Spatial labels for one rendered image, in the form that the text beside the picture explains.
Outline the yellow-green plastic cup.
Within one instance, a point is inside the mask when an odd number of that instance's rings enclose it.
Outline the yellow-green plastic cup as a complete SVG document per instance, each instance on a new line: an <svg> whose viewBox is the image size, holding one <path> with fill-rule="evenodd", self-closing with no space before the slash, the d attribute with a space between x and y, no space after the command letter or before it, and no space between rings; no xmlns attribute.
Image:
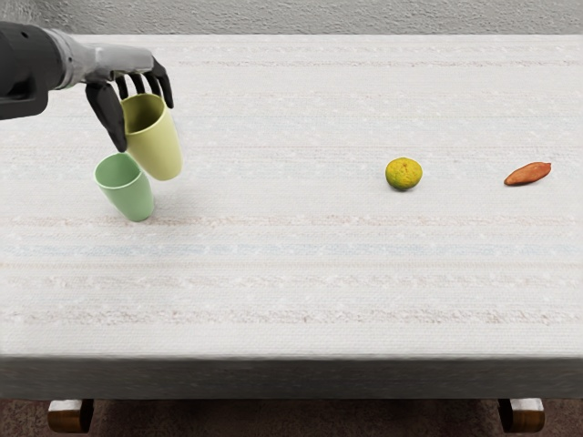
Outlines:
<svg viewBox="0 0 583 437"><path fill-rule="evenodd" d="M175 178L183 158L174 121L165 101L154 94L137 94L121 101L127 152L156 180Z"/></svg>

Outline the orange sweet potato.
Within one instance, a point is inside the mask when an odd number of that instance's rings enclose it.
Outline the orange sweet potato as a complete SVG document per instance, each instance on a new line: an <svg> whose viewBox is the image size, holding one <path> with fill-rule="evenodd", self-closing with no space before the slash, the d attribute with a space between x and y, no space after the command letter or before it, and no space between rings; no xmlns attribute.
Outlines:
<svg viewBox="0 0 583 437"><path fill-rule="evenodd" d="M550 173L551 168L552 165L546 162L532 162L526 164L509 174L505 178L504 184L506 186L520 186L537 182L546 177Z"/></svg>

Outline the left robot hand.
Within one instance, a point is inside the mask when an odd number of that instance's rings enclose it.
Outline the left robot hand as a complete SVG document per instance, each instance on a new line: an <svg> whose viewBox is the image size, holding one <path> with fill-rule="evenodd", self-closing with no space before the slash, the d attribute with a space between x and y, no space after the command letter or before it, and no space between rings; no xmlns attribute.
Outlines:
<svg viewBox="0 0 583 437"><path fill-rule="evenodd" d="M59 30L46 32L63 61L63 77L58 87L86 86L87 101L119 152L128 148L121 107L121 101L129 97L127 78L137 93L143 94L145 86L149 86L168 108L174 107L168 73L146 48L83 44Z"/></svg>

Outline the light green plastic cup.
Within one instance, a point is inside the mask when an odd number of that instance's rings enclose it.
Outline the light green plastic cup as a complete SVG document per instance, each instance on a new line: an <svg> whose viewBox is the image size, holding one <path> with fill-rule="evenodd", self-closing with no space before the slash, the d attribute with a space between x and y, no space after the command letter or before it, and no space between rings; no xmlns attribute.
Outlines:
<svg viewBox="0 0 583 437"><path fill-rule="evenodd" d="M148 178L130 155L117 153L102 159L95 167L94 180L126 219L140 222L153 213L154 197Z"/></svg>

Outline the yellow-green citrus fruit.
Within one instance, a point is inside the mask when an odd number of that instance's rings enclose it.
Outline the yellow-green citrus fruit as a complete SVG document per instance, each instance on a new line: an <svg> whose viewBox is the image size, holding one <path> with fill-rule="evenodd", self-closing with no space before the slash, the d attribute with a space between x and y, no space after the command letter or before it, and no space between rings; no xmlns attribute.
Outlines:
<svg viewBox="0 0 583 437"><path fill-rule="evenodd" d="M387 183L397 190L414 188L423 177L423 169L418 162L410 158L396 158L385 168Z"/></svg>

